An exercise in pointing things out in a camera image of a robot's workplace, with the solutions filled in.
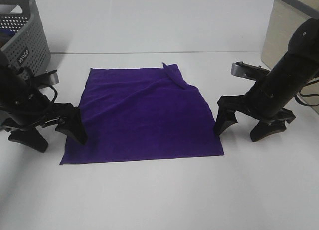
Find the purple towel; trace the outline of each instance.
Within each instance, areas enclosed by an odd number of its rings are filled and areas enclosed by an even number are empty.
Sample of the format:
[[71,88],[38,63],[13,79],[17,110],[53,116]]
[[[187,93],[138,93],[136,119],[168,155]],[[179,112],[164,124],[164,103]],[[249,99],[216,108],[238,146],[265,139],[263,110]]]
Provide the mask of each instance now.
[[224,155],[198,89],[163,66],[91,69],[79,104],[88,141],[67,138],[61,164]]

